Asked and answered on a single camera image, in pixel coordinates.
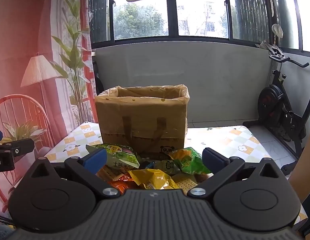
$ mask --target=curtain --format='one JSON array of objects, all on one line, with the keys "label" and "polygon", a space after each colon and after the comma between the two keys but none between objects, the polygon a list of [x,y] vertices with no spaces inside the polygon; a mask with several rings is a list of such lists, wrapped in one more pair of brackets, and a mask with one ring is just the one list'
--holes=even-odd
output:
[{"label": "curtain", "polygon": [[88,0],[0,0],[0,144],[35,141],[0,172],[0,214],[36,158],[97,121],[95,95]]}]

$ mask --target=snack pile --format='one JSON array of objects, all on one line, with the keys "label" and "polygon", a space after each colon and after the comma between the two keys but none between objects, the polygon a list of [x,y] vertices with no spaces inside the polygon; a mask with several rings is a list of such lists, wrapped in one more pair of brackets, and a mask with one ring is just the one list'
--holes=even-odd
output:
[{"label": "snack pile", "polygon": [[107,151],[106,165],[97,176],[117,188],[121,194],[126,189],[181,189],[184,194],[208,179],[212,174],[202,162],[202,156],[193,148],[167,153],[167,159],[160,156],[138,156],[128,146],[97,144],[86,147],[89,152],[95,148]]}]

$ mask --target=cardboard box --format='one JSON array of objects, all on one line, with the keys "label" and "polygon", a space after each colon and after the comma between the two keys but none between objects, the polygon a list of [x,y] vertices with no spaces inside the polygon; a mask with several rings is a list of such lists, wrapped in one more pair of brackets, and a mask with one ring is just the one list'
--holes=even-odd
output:
[{"label": "cardboard box", "polygon": [[184,147],[187,132],[185,85],[114,87],[95,97],[104,143],[137,153],[166,153]]}]

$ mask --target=bike handlebar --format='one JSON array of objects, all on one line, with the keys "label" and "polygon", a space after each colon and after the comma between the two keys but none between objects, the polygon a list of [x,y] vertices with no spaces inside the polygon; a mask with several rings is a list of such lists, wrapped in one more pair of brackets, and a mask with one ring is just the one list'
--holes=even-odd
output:
[{"label": "bike handlebar", "polygon": [[284,63],[284,62],[291,62],[291,63],[294,63],[295,65],[298,65],[299,67],[302,67],[302,68],[305,68],[305,67],[308,67],[310,64],[307,62],[305,63],[304,65],[296,62],[295,60],[292,60],[290,57],[285,57],[285,58],[278,58],[276,56],[273,56],[273,55],[268,55],[268,57],[276,62],[279,62],[279,63]]},{"label": "bike handlebar", "polygon": [[278,58],[278,57],[275,57],[275,56],[272,56],[272,55],[268,55],[268,57],[276,62],[279,62],[279,63],[284,63],[286,61],[289,61],[291,58],[290,57],[285,57],[285,58]]},{"label": "bike handlebar", "polygon": [[304,65],[296,62],[295,60],[290,59],[289,62],[294,63],[295,65],[298,65],[299,67],[308,67],[310,64],[307,62]]}]

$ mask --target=exercise bike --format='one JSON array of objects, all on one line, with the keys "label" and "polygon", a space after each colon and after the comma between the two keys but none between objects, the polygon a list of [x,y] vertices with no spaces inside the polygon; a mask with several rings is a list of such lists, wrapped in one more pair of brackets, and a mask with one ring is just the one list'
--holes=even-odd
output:
[{"label": "exercise bike", "polygon": [[[269,51],[269,58],[279,62],[280,68],[273,70],[274,79],[269,87],[264,88],[258,98],[257,110],[259,118],[257,121],[243,122],[246,127],[254,125],[265,126],[298,160],[302,154],[302,140],[306,136],[305,124],[310,116],[310,100],[306,106],[303,116],[295,114],[285,92],[283,82],[285,74],[280,77],[280,71],[284,62],[292,62],[301,68],[309,66],[309,63],[302,65],[290,57],[285,57],[283,51],[276,45],[265,44]],[[293,141],[295,151],[287,144]],[[288,175],[295,168],[297,161],[286,164],[281,171]]]}]

